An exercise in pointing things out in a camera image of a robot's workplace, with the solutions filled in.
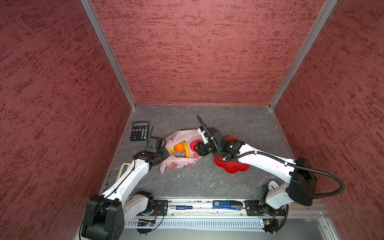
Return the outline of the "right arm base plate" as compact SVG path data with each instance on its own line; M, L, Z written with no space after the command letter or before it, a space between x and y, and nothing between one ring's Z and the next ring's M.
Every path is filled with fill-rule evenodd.
M266 204L264 201L260 203L259 200L246 200L244 201L245 210L247 212L247 216L266 216L266 217L274 217L274 216L284 216L286 211L284 207L279 209L274 209Z

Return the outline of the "red flower-shaped plastic bowl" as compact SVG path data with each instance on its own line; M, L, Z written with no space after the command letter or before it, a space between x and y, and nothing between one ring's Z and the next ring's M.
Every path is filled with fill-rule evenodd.
M229 174L236 174L237 172L246 172L249 170L250 165L239 162L225 162L219 155L214 155L214 163L219 168L224 169Z

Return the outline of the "fake orange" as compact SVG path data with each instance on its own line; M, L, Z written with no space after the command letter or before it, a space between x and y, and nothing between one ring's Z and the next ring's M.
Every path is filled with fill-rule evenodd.
M185 150L185 142L180 142L174 146L175 152L183 152Z

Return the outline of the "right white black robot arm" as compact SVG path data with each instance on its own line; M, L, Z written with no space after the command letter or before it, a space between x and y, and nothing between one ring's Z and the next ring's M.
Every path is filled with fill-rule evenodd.
M292 203L311 206L315 198L332 197L345 190L344 182L330 174L311 167L304 158L296 160L274 156L258 150L249 144L232 139L227 140L215 128L202 125L198 128L202 142L194 148L200 156L215 155L224 163L241 163L266 171L284 183L264 193L259 202L259 210L265 216L273 215L278 209ZM339 184L337 190L317 194L317 175L326 176Z

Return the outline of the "fake red apple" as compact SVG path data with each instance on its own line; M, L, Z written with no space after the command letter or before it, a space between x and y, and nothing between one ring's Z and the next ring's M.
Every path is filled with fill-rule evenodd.
M190 144L190 148L193 152L197 153L199 151L199 145L200 145L201 141L199 140L196 140L196 141L193 141L191 142Z

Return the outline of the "pink plastic bag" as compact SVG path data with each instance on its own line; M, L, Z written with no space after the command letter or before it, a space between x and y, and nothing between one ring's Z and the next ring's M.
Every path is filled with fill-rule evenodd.
M198 133L198 130L178 130L166 137L165 140L166 149L169 154L171 147L174 147L176 144L185 141L189 148L189 158L177 158L170 154L170 156L164 162L161 163L161 173L164 173L166 168L180 169L192 166L196 164L201 158L198 153L193 152L190 148L191 142L196 140L202 141L201 135Z

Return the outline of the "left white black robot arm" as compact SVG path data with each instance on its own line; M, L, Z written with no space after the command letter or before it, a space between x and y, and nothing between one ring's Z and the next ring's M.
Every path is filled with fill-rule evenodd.
M140 213L156 213L152 193L139 191L130 197L139 181L170 156L167 150L142 151L120 179L101 195L93 195L80 226L80 240L118 240L126 223Z

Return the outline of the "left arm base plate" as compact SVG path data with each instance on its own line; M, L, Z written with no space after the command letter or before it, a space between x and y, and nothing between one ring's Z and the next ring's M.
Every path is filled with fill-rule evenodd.
M155 216L157 212L158 216L166 216L168 213L169 201L168 200L154 200L154 207L150 216Z

